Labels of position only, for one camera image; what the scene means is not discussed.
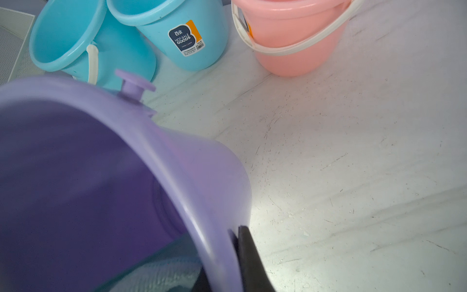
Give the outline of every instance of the pink bucket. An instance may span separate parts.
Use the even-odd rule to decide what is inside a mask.
[[[233,0],[232,16],[242,40],[268,71],[299,76],[331,55],[348,19],[364,0]],[[242,9],[247,24],[240,19]]]

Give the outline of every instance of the plastic bucket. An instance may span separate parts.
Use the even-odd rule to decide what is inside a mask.
[[[105,0],[50,0],[33,27],[29,51],[37,67],[118,90],[115,69],[151,80],[156,57],[138,30],[119,23]]]
[[[228,40],[218,0],[107,0],[121,23],[136,26],[178,67],[197,71],[214,64]]]
[[[0,266],[13,291],[92,291],[188,231],[213,291],[241,292],[242,163],[158,127],[138,102],[153,85],[119,75],[117,97],[71,78],[0,87]]]
[[[232,16],[240,37],[264,68],[279,76],[298,76],[329,58],[348,19],[363,2],[233,0]]]

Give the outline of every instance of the purple bucket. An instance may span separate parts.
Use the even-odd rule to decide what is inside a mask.
[[[153,123],[146,80],[0,88],[0,270],[14,291],[92,291],[186,231],[214,292],[241,292],[232,244],[251,189],[219,142]]]

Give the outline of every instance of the white floor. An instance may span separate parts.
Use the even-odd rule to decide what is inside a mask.
[[[242,160],[278,292],[466,291],[467,1],[367,0],[297,78],[234,29],[206,70],[158,61],[145,103]]]

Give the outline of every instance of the bucket rim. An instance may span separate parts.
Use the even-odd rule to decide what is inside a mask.
[[[171,140],[140,103],[71,78],[39,76],[0,86],[0,109],[29,101],[51,101],[82,111],[102,123],[143,161],[166,191],[195,243],[213,292],[241,292],[240,264],[232,238],[199,195],[192,179],[175,163]]]
[[[185,0],[166,0],[156,7],[139,14],[125,14],[120,12],[115,6],[113,0],[107,0],[107,7],[120,23],[128,26],[142,26],[153,23],[167,16],[169,13],[177,9],[183,2],[185,2]]]
[[[232,0],[248,15],[254,14],[266,19],[293,19],[326,11],[348,0]]]
[[[29,39],[29,54],[31,55],[31,60],[37,67],[48,72],[62,70],[66,66],[73,63],[82,53],[84,53],[84,51],[86,51],[87,46],[94,40],[97,33],[99,32],[100,27],[102,23],[104,22],[104,18],[107,14],[106,1],[97,0],[96,11],[94,12],[94,15],[92,16],[92,19],[88,27],[86,28],[84,33],[81,35],[81,37],[76,41],[76,43],[59,58],[51,62],[44,63],[44,62],[37,60],[35,56],[34,47],[35,47],[36,42],[38,41],[37,32],[40,26],[42,25],[44,18],[47,17],[49,9],[52,7],[52,5],[54,5],[56,1],[60,1],[60,0],[49,0],[47,4],[45,5],[45,7],[42,9],[41,13],[36,19],[36,22],[31,32],[31,37]]]

